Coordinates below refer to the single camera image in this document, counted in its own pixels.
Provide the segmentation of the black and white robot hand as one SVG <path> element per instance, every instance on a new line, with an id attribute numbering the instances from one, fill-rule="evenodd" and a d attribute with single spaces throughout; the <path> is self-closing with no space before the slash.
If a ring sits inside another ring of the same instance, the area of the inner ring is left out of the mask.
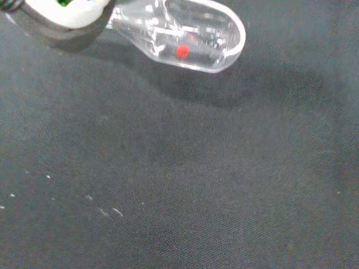
<path id="1" fill-rule="evenodd" d="M 1 1 L 1 14 L 44 45 L 68 53 L 97 39 L 116 1 Z"/>

